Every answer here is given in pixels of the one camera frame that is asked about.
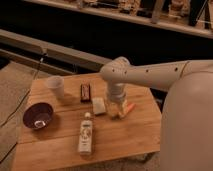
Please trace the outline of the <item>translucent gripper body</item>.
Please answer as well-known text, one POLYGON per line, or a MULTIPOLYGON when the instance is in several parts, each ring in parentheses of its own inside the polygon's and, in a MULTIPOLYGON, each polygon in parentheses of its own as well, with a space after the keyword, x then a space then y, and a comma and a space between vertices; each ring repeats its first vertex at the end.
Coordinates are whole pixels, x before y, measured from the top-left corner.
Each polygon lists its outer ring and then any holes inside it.
POLYGON ((124 118, 127 113, 126 93, 122 89, 107 89, 107 113, 111 118, 124 118))

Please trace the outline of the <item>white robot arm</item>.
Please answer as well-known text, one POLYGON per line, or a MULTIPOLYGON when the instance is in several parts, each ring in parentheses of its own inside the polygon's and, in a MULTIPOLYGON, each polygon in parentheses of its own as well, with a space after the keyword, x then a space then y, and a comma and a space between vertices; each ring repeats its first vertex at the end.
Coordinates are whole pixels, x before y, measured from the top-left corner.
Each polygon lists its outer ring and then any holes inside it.
POLYGON ((112 102, 125 83, 167 93, 160 134, 160 171, 213 171, 213 59, 133 66, 119 57, 100 75, 112 102))

